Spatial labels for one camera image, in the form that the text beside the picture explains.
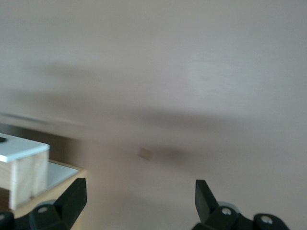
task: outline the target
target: white surface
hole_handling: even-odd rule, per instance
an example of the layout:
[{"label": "white surface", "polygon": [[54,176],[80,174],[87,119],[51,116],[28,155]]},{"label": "white surface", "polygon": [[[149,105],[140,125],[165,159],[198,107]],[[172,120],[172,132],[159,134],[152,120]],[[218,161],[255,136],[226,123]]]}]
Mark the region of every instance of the white surface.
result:
[{"label": "white surface", "polygon": [[0,143],[0,161],[10,162],[49,149],[49,145],[0,133],[7,141]]},{"label": "white surface", "polygon": [[69,177],[75,175],[77,172],[79,172],[79,170],[49,162],[47,189],[53,188]]},{"label": "white surface", "polygon": [[88,169],[89,230],[188,230],[196,179],[248,218],[305,230],[306,12],[306,0],[2,0],[0,112],[82,139],[65,147]]}]

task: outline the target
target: silver screw head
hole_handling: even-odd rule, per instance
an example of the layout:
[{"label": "silver screw head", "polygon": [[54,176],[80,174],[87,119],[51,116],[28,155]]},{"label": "silver screw head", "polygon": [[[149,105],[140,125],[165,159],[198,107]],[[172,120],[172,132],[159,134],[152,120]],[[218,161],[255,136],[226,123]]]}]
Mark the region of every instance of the silver screw head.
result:
[{"label": "silver screw head", "polygon": [[222,213],[225,214],[225,215],[231,215],[230,209],[228,209],[228,208],[226,208],[226,207],[224,207],[224,208],[222,209]]},{"label": "silver screw head", "polygon": [[44,213],[44,212],[46,212],[47,210],[48,210],[47,207],[41,207],[37,212],[38,212],[38,213]]},{"label": "silver screw head", "polygon": [[268,217],[268,216],[262,216],[261,217],[261,220],[264,222],[264,223],[267,223],[267,224],[272,224],[273,223],[273,220]]}]

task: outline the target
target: wooden edge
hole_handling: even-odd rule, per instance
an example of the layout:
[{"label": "wooden edge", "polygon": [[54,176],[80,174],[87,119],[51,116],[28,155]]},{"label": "wooden edge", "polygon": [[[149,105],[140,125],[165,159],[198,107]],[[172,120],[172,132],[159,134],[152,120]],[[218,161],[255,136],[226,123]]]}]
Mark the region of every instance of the wooden edge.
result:
[{"label": "wooden edge", "polygon": [[66,179],[65,181],[61,182],[60,184],[56,185],[55,187],[51,188],[50,190],[47,190],[47,191],[43,192],[42,194],[40,194],[39,196],[31,199],[29,202],[27,202],[26,204],[18,207],[16,210],[11,210],[11,212],[14,213],[15,218],[19,218],[21,216],[26,215],[27,213],[32,211],[32,209],[34,209],[38,204],[40,204],[44,201],[58,199],[58,197],[60,195],[62,195],[62,193],[71,185],[72,182],[74,182],[75,179],[86,178],[87,171],[85,169],[81,169],[81,168],[71,166],[71,165],[68,165],[68,164],[63,164],[63,163],[57,162],[57,161],[49,161],[49,162],[59,164],[59,165],[63,165],[63,166],[66,166],[66,167],[70,167],[70,168],[73,168],[73,169],[77,169],[77,170],[79,170],[79,172],[76,173],[75,175],[71,176],[70,178]]}]

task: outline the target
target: white tabletop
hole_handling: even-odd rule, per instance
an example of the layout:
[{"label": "white tabletop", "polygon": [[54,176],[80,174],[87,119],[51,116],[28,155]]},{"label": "white tabletop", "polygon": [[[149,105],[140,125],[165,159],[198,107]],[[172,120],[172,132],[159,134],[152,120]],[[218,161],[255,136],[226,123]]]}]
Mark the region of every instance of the white tabletop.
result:
[{"label": "white tabletop", "polygon": [[37,141],[18,138],[2,133],[0,133],[0,137],[7,139],[5,142],[0,142],[0,161],[2,162],[14,161],[49,149],[48,144]]}]

